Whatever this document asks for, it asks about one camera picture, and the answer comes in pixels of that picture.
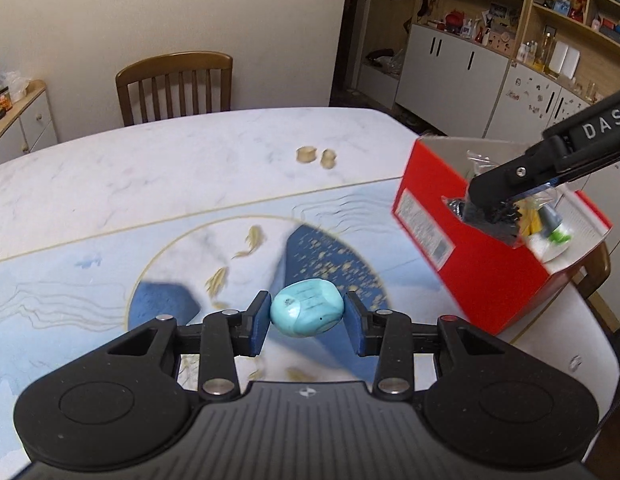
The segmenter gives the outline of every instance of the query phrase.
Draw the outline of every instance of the sticker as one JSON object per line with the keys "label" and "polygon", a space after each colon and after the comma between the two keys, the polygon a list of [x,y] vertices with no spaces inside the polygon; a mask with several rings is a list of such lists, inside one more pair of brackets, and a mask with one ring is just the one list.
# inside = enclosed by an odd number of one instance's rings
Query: sticker
{"label": "sticker", "polygon": [[403,190],[396,214],[436,269],[441,270],[455,246],[407,189]]}

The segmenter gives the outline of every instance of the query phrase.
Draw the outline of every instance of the screw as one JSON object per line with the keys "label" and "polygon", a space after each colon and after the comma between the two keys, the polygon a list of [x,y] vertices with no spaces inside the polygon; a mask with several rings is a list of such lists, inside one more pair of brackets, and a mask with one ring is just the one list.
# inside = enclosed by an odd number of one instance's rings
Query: screw
{"label": "screw", "polygon": [[582,362],[583,359],[581,359],[581,356],[575,355],[570,361],[570,364],[568,365],[568,370],[570,370],[570,372],[576,372],[576,370],[578,370],[578,367],[581,366]]}
{"label": "screw", "polygon": [[408,383],[408,381],[398,377],[388,377],[387,379],[379,381],[379,390],[386,394],[401,394],[406,392],[409,387],[410,383]]}
{"label": "screw", "polygon": [[210,395],[225,395],[234,390],[234,383],[228,379],[208,379],[203,383],[203,391]]}

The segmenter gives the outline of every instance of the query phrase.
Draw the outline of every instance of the cardboard box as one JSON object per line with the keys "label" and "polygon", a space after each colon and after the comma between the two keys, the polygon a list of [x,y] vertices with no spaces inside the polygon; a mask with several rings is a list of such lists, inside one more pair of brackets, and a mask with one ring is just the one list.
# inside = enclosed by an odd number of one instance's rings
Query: cardboard box
{"label": "cardboard box", "polygon": [[444,203],[465,196],[467,153],[503,164],[522,144],[422,137],[415,142],[392,212],[458,302],[466,318],[496,334],[560,291],[612,225],[582,192],[557,188],[556,209],[573,231],[570,247],[546,264],[461,222]]}

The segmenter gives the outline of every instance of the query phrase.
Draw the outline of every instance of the turquoise stone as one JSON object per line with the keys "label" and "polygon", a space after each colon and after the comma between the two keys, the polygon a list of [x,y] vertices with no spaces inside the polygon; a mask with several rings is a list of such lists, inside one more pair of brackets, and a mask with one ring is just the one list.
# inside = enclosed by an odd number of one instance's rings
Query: turquoise stone
{"label": "turquoise stone", "polygon": [[310,337],[335,326],[343,317],[343,298],[336,286],[314,278],[288,285],[270,306],[270,320],[290,337]]}

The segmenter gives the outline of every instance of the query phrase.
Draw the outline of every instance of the marble tabletop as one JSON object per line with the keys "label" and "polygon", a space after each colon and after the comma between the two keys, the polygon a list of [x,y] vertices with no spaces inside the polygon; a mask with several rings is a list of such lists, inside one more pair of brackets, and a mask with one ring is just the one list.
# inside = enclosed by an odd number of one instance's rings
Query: marble tabletop
{"label": "marble tabletop", "polygon": [[[373,110],[245,110],[122,128],[0,166],[0,479],[27,463],[12,407],[28,384],[157,308],[183,323],[244,310],[259,290],[280,290],[286,254],[314,251],[314,272],[347,280],[369,308],[414,322],[462,316],[391,215],[415,140]],[[318,158],[334,150],[336,166],[300,164],[302,146]],[[330,251],[343,265],[322,261]],[[237,358],[241,386],[369,382],[375,358],[343,357],[342,329],[293,340],[271,328],[260,357]],[[573,287],[501,337],[608,409],[618,364]],[[184,359],[185,387],[197,366]],[[435,380],[431,356],[415,356],[415,379]]]}

